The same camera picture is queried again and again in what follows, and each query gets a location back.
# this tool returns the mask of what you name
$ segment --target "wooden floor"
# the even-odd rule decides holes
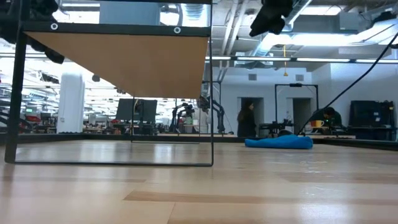
[[[398,223],[398,153],[215,144],[212,168],[13,166],[0,224]],[[20,145],[19,160],[207,162],[209,144]]]

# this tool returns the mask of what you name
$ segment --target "door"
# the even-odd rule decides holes
[[[293,123],[294,134],[298,134],[300,128],[311,116],[310,98],[293,98]]]

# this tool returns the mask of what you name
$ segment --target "fluorescent light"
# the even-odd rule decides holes
[[[88,3],[88,4],[64,3],[61,6],[62,7],[100,7],[100,4],[99,3]]]
[[[398,60],[381,59],[379,63],[398,63]]]
[[[356,59],[356,63],[374,63],[376,59]]]
[[[357,59],[356,63],[374,63],[376,59]],[[378,63],[398,63],[398,60],[381,59]]]
[[[303,9],[300,15],[311,16],[335,16],[341,12],[341,7],[337,5],[332,6],[307,6]]]
[[[349,62],[350,59],[340,58],[298,58],[298,62]]]
[[[42,105],[42,102],[37,102],[37,101],[28,101],[27,103],[32,103],[32,104],[36,104],[36,105]]]
[[[288,62],[290,58],[282,57],[238,57],[238,60],[243,61],[263,61],[263,62]]]
[[[15,53],[2,53],[0,57],[14,58]],[[45,54],[26,54],[26,58],[47,58]]]
[[[213,56],[211,59],[213,60],[231,60],[231,57],[228,56]]]

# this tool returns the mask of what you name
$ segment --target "white pillar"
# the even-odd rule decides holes
[[[62,74],[57,133],[81,133],[85,103],[85,82],[79,71]]]

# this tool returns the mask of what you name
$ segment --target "yellow object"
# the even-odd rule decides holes
[[[286,45],[284,45],[284,57],[286,57]],[[287,62],[285,62],[285,73],[284,73],[284,76],[289,76],[289,74],[286,72],[286,67],[287,67]]]
[[[322,127],[324,124],[325,124],[325,122],[324,122],[324,121],[321,121],[321,120],[316,120],[316,121],[314,121],[314,122],[311,122],[311,125],[312,125],[314,128],[320,128],[320,127]]]

